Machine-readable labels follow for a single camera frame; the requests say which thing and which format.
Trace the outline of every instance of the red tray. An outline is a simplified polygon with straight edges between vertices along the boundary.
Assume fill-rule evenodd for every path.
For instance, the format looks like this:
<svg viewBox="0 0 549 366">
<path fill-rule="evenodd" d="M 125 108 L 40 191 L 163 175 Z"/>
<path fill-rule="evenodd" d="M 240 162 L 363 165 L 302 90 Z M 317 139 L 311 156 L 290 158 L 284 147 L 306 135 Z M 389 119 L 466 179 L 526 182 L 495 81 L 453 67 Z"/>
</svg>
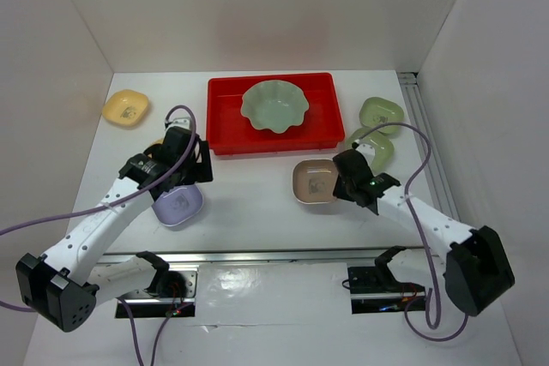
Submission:
<svg viewBox="0 0 549 366">
<path fill-rule="evenodd" d="M 242 95 L 260 81 L 289 81 L 309 101 L 305 120 L 283 134 L 255 130 L 240 114 Z M 206 136 L 215 154 L 284 152 L 327 149 L 345 139 L 340 107 L 330 73 L 268 75 L 211 79 L 208 83 Z"/>
</svg>

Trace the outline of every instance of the scalloped bowl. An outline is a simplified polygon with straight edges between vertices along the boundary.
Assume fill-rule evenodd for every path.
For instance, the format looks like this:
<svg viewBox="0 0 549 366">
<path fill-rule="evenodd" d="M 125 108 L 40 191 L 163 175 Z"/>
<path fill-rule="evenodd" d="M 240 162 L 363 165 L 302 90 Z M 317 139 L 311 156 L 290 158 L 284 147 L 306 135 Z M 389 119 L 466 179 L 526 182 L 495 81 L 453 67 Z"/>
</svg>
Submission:
<svg viewBox="0 0 549 366">
<path fill-rule="evenodd" d="M 309 102 L 303 90 L 289 81 L 262 81 L 242 96 L 242 116 L 257 130 L 284 133 L 290 126 L 303 123 Z"/>
</svg>

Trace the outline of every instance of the robotic arm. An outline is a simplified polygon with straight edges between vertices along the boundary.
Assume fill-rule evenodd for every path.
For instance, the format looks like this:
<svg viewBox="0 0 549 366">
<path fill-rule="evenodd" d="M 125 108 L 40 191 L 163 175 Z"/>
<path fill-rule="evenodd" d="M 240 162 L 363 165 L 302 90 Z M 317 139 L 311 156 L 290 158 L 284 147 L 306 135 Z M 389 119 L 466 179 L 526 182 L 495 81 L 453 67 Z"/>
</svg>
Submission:
<svg viewBox="0 0 549 366">
<path fill-rule="evenodd" d="M 94 268 L 122 231 L 164 192 L 176 186 L 213 180 L 209 147 L 197 135 L 193 150 L 163 183 L 115 207 L 123 199 L 163 176 L 190 143 L 187 119 L 168 127 L 162 144 L 130 158 L 98 206 L 106 210 L 86 217 L 71 233 L 40 257 L 23 256 L 16 265 L 23 302 L 65 332 L 78 328 L 94 307 L 127 291 L 145 290 L 154 296 L 173 279 L 169 265 L 150 252 L 129 261 Z"/>
<path fill-rule="evenodd" d="M 334 196 L 354 201 L 416 232 L 413 215 L 400 182 L 382 173 L 374 176 L 362 153 L 346 150 L 333 159 L 339 172 Z M 463 313 L 478 315 L 514 283 L 504 247 L 498 234 L 488 226 L 474 229 L 440 213 L 410 195 L 430 247 L 443 265 L 437 268 L 444 277 L 450 301 Z M 376 259 L 384 278 L 429 287 L 425 251 L 394 247 Z"/>
</svg>

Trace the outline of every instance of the bowl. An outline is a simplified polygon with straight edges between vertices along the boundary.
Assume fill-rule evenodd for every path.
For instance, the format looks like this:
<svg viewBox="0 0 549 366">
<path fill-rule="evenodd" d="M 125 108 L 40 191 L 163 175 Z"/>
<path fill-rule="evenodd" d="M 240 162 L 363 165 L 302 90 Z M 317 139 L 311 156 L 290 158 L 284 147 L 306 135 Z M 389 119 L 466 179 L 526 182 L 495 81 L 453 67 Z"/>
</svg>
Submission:
<svg viewBox="0 0 549 366">
<path fill-rule="evenodd" d="M 131 127 L 139 123 L 148 108 L 148 97 L 135 90 L 114 93 L 103 106 L 101 114 L 111 123 Z"/>
<path fill-rule="evenodd" d="M 370 128 L 360 128 L 355 130 L 345 140 L 345 149 L 350 149 L 354 141 L 360 136 L 364 135 Z M 381 173 L 385 170 L 385 166 L 393 157 L 395 153 L 395 146 L 389 140 L 389 138 L 378 131 L 371 132 L 368 136 L 361 139 L 359 142 L 358 150 L 364 154 L 368 165 L 370 165 L 371 171 L 374 174 Z"/>
<path fill-rule="evenodd" d="M 269 129 L 284 133 L 290 126 L 299 126 L 309 110 L 303 90 L 289 81 L 262 81 L 242 96 L 240 114 L 250 119 L 257 130 Z"/>
<path fill-rule="evenodd" d="M 200 212 L 204 198 L 195 185 L 177 186 L 153 204 L 156 219 L 164 226 L 180 225 Z"/>
<path fill-rule="evenodd" d="M 359 113 L 360 123 L 367 128 L 388 122 L 402 122 L 404 110 L 395 102 L 383 98 L 367 99 Z M 398 131 L 400 126 L 387 126 L 379 131 L 384 135 L 392 135 Z"/>
<path fill-rule="evenodd" d="M 308 205 L 336 201 L 333 193 L 337 177 L 337 169 L 330 159 L 299 162 L 293 168 L 293 195 Z"/>
</svg>

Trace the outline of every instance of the wire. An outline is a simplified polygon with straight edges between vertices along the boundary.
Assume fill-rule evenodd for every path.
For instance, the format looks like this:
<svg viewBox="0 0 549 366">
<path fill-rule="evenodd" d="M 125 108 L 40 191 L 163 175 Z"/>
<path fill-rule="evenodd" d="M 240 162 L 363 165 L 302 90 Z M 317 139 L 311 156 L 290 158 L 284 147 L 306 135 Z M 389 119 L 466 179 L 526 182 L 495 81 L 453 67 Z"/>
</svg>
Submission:
<svg viewBox="0 0 549 366">
<path fill-rule="evenodd" d="M 419 130 L 415 126 L 412 126 L 411 124 L 407 124 L 407 123 L 403 123 L 403 122 L 387 122 L 387 123 L 384 123 L 384 124 L 380 124 L 380 125 L 376 126 L 375 128 L 372 128 L 372 129 L 368 130 L 366 133 L 362 134 L 362 136 L 358 137 L 356 140 L 360 141 L 360 140 L 364 139 L 366 136 L 368 136 L 370 133 L 373 133 L 377 130 L 380 130 L 380 129 L 386 127 L 386 126 L 402 126 L 404 128 L 411 129 L 413 132 L 418 134 L 421 137 L 421 139 L 423 139 L 423 141 L 425 142 L 425 145 L 427 146 L 427 154 L 425 155 L 425 159 L 423 160 L 423 162 L 421 163 L 419 168 L 412 174 L 412 176 L 407 180 L 406 184 L 404 185 L 404 195 L 406 197 L 406 204 L 407 204 L 408 208 L 410 209 L 410 213 L 412 214 L 413 222 L 415 223 L 416 227 L 418 228 L 419 237 L 421 238 L 421 243 L 423 244 L 423 248 L 425 250 L 425 255 L 427 257 L 427 264 L 429 266 L 429 272 L 431 273 L 431 277 L 432 277 L 433 290 L 434 290 L 434 293 L 435 293 L 435 305 L 436 305 L 435 321 L 434 322 L 431 321 L 431 311 L 430 311 L 430 308 L 431 308 L 431 305 L 430 305 L 431 292 L 432 292 L 431 289 L 427 293 L 427 298 L 426 298 L 425 321 L 427 323 L 427 326 L 431 330 L 436 330 L 440 326 L 440 321 L 441 321 L 441 318 L 442 318 L 442 301 L 441 301 L 441 297 L 440 297 L 440 287 L 438 285 L 437 272 L 435 270 L 435 263 L 434 263 L 434 261 L 432 259 L 432 256 L 431 256 L 429 243 L 427 242 L 427 237 L 425 235 L 425 231 L 423 230 L 423 227 L 421 226 L 421 222 L 419 221 L 418 214 L 416 213 L 415 208 L 413 207 L 412 201 L 410 201 L 410 197 L 409 197 L 410 185 L 412 184 L 413 180 L 425 169 L 425 167 L 429 163 L 429 159 L 431 158 L 431 153 L 432 153 L 431 142 L 429 141 L 429 138 L 427 137 L 427 135 L 425 133 L 423 133 L 421 130 Z M 415 327 L 413 327 L 412 323 L 408 319 L 407 310 L 410 307 L 410 303 L 407 304 L 406 308 L 404 309 L 404 316 L 406 317 L 407 324 L 410 326 L 410 328 L 416 334 L 418 334 L 419 336 L 421 336 L 424 339 L 427 339 L 426 335 L 419 332 Z M 463 322 L 462 327 L 460 327 L 456 333 L 452 334 L 448 338 L 430 338 L 430 339 L 427 339 L 427 340 L 438 342 L 438 341 L 447 341 L 447 340 L 451 340 L 453 338 L 456 338 L 463 331 L 463 329 L 465 329 L 465 326 L 467 325 L 467 320 L 468 320 L 468 317 L 465 316 L 465 321 Z"/>
<path fill-rule="evenodd" d="M 179 110 L 179 109 L 183 109 L 183 110 L 187 111 L 187 113 L 189 113 L 189 116 L 190 116 L 191 122 L 190 122 L 189 145 L 187 146 L 187 148 L 185 148 L 185 151 L 183 152 L 183 154 L 181 155 L 179 160 L 176 162 L 176 164 L 173 165 L 170 170 L 168 170 L 166 173 L 164 173 L 161 177 L 156 179 L 154 182 L 150 183 L 148 186 L 144 187 L 143 189 L 137 190 L 136 192 L 132 193 L 131 195 L 128 195 L 126 197 L 118 199 L 117 201 L 114 201 L 114 202 L 109 203 L 107 205 L 98 206 L 98 207 L 94 207 L 94 208 L 87 209 L 87 210 L 82 210 L 80 212 L 57 214 L 57 215 L 49 216 L 49 217 L 46 217 L 46 218 L 29 220 L 28 222 L 23 222 L 23 223 L 20 223 L 18 225 L 10 226 L 6 229 L 2 229 L 0 231 L 0 236 L 7 235 L 8 233 L 10 233 L 12 231 L 18 231 L 20 229 L 24 229 L 24 228 L 29 227 L 29 226 L 40 225 L 40 224 L 48 223 L 48 222 L 55 222 L 57 220 L 79 218 L 81 216 L 88 216 L 89 214 L 103 212 L 104 210 L 106 210 L 110 207 L 115 207 L 115 206 L 118 206 L 118 205 L 121 205 L 121 204 L 125 203 L 126 201 L 130 201 L 130 200 L 136 198 L 137 196 L 142 195 L 145 192 L 148 192 L 150 189 L 155 188 L 156 186 L 158 186 L 162 182 L 164 182 L 169 176 L 171 176 L 173 174 L 173 172 L 175 172 L 183 164 L 183 162 L 185 162 L 185 160 L 190 155 L 190 152 L 193 150 L 193 148 L 195 146 L 196 118 L 195 118 L 195 114 L 192 112 L 191 109 L 189 109 L 185 105 L 176 105 L 176 106 L 174 106 L 167 113 L 166 122 L 169 122 L 170 116 L 173 114 L 173 112 L 175 112 L 176 110 Z M 6 308 L 6 309 L 16 310 L 16 311 L 19 311 L 19 312 L 34 312 L 34 310 L 32 310 L 30 308 L 22 307 L 22 306 L 14 306 L 13 304 L 9 304 L 9 303 L 3 302 L 1 300 L 0 300 L 0 306 L 2 306 L 3 308 Z"/>
<path fill-rule="evenodd" d="M 136 350 L 136 357 L 137 362 L 139 363 L 139 366 L 145 366 L 145 363 L 143 362 L 143 358 L 141 356 L 141 350 L 139 349 L 139 341 L 137 340 L 137 329 L 136 329 L 136 321 L 134 319 L 134 315 L 131 312 L 131 307 L 128 305 L 128 303 L 119 298 L 118 301 L 122 304 L 124 309 L 126 309 L 126 314 L 128 315 L 128 319 L 130 320 L 130 327 L 131 327 L 131 336 L 134 341 L 134 349 Z M 179 305 L 175 311 L 179 311 L 187 306 L 189 306 L 192 303 L 183 303 Z M 173 317 L 173 312 L 170 312 L 167 314 L 166 318 L 162 321 L 160 324 L 160 327 L 158 329 L 158 332 L 156 333 L 156 336 L 154 337 L 154 345 L 153 345 L 153 355 L 151 356 L 151 365 L 154 366 L 154 359 L 156 358 L 156 349 L 158 348 L 158 343 L 160 342 L 160 335 L 162 334 L 162 331 L 164 330 L 164 327 L 166 326 L 167 322 Z"/>
</svg>

